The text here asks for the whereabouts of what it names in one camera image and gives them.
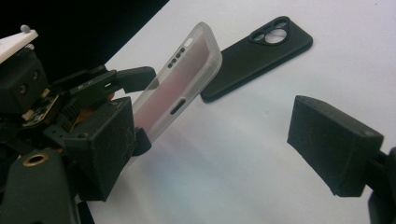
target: camera cutout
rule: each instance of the camera cutout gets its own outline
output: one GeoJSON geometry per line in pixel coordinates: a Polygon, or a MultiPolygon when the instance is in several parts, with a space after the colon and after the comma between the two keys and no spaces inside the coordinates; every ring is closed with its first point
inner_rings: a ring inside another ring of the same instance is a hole
{"type": "Polygon", "coordinates": [[[286,21],[285,20],[279,20],[279,21],[277,21],[276,23],[275,23],[275,28],[282,28],[282,27],[284,27],[284,26],[286,26],[286,21]]]}
{"type": "Polygon", "coordinates": [[[270,33],[268,33],[264,39],[265,39],[265,42],[267,42],[269,44],[276,44],[276,43],[279,43],[282,40],[284,40],[287,35],[288,35],[288,33],[286,33],[285,30],[276,29],[276,30],[273,30],[270,33]]]}
{"type": "Polygon", "coordinates": [[[262,40],[263,38],[265,38],[265,33],[260,33],[260,34],[257,34],[257,35],[255,35],[255,36],[253,37],[253,39],[256,40],[256,41],[260,41],[260,40],[262,40]]]}

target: black phone case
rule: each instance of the black phone case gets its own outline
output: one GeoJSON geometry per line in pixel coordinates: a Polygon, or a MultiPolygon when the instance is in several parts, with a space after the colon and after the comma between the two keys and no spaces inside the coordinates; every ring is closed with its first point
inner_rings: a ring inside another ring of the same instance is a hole
{"type": "Polygon", "coordinates": [[[201,91],[201,97],[206,103],[213,102],[310,49],[312,44],[312,37],[288,17],[278,17],[221,52],[221,68],[201,91]],[[286,32],[285,38],[267,42],[266,37],[277,29],[286,32]]]}

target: white backdrop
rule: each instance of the white backdrop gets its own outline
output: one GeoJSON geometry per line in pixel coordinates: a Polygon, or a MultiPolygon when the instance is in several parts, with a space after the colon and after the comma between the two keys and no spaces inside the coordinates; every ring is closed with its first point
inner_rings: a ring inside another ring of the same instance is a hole
{"type": "Polygon", "coordinates": [[[200,21],[225,49],[278,16],[312,48],[212,104],[197,97],[105,203],[89,203],[97,224],[370,223],[369,188],[333,196],[286,141],[306,95],[384,134],[384,152],[396,147],[395,1],[171,0],[106,66],[159,72],[200,21]]]}

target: phone case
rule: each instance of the phone case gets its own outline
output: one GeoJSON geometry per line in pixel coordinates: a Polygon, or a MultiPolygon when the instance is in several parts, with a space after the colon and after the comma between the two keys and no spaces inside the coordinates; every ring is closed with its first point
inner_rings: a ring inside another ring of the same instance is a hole
{"type": "Polygon", "coordinates": [[[288,17],[278,17],[221,52],[222,66],[201,97],[206,103],[213,102],[308,50],[312,44],[312,37],[288,17]]]}
{"type": "Polygon", "coordinates": [[[145,130],[151,143],[209,83],[221,61],[210,27],[198,23],[133,104],[135,126],[145,130]]]}

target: black background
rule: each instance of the black background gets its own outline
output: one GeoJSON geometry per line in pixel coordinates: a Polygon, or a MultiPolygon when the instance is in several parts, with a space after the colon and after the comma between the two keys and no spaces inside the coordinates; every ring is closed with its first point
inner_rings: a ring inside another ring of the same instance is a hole
{"type": "Polygon", "coordinates": [[[26,24],[49,81],[105,64],[168,0],[10,1],[0,14],[0,38],[26,24]]]}

